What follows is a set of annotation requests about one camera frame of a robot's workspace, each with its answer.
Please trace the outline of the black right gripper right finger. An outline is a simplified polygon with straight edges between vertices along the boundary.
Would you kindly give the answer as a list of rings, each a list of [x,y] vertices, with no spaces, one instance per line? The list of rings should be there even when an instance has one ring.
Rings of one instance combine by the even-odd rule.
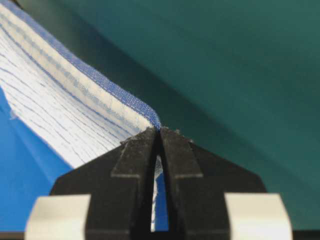
[[[261,178],[163,127],[169,230],[178,240],[291,240],[281,196]]]

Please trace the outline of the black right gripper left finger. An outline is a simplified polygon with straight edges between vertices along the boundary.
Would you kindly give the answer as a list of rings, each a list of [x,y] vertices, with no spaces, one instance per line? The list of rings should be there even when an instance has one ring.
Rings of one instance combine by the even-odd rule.
[[[60,176],[37,198],[27,240],[130,240],[151,224],[153,148],[157,131],[145,131]]]

